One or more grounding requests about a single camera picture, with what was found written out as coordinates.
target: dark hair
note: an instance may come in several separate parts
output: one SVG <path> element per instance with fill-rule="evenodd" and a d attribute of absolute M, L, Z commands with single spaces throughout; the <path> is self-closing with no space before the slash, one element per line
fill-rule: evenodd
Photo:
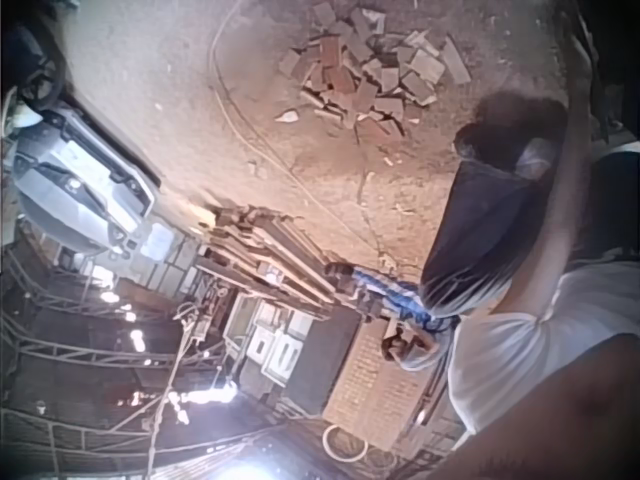
<path fill-rule="evenodd" d="M 401 340 L 404 343 L 404 345 L 408 344 L 407 341 L 402 338 L 402 329 L 400 327 L 396 327 L 396 334 L 391 337 L 383 339 L 382 344 L 380 345 L 380 348 L 382 349 L 382 356 L 388 362 L 392 362 L 395 360 L 389 350 L 391 349 L 391 347 L 393 346 L 393 343 L 396 340 Z"/>

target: dirt ground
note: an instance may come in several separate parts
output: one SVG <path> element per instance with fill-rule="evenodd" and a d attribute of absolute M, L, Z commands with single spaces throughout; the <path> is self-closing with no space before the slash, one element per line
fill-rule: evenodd
<path fill-rule="evenodd" d="M 445 77 L 438 102 L 404 142 L 358 145 L 353 131 L 317 118 L 278 73 L 286 50 L 315 32 L 311 0 L 241 0 L 220 37 L 223 85 L 216 80 L 211 44 L 236 1 L 83 0 L 62 24 L 78 94 L 159 173 L 161 206 L 185 228 L 207 223 L 208 204 L 270 207 L 297 217 L 324 249 L 371 266 L 386 252 L 415 278 L 457 169 L 451 141 L 478 101 L 505 90 L 564 97 L 550 0 L 418 0 L 417 9 L 414 0 L 368 0 L 360 4 L 387 13 L 388 32 L 429 29 L 436 46 L 452 35 L 473 81 L 455 86 Z M 346 16 L 358 2 L 333 3 Z M 273 162 L 237 138 L 216 91 L 240 134 Z M 289 108 L 298 122 L 274 122 Z"/>

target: car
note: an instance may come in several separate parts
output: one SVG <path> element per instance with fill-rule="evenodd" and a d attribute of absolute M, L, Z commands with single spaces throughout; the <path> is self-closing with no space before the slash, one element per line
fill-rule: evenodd
<path fill-rule="evenodd" d="M 40 113 L 40 123 L 21 130 L 12 166 L 23 213 L 77 253 L 127 258 L 159 182 L 78 108 L 60 101 Z"/>

